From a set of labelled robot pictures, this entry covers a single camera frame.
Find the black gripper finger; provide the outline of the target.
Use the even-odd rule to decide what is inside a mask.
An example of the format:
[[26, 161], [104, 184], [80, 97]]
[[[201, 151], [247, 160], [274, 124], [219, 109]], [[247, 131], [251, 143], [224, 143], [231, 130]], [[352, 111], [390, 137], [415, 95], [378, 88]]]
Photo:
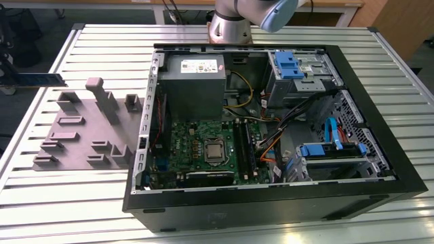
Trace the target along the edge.
[[16, 85], [16, 69], [5, 57], [1, 57], [1, 85]]

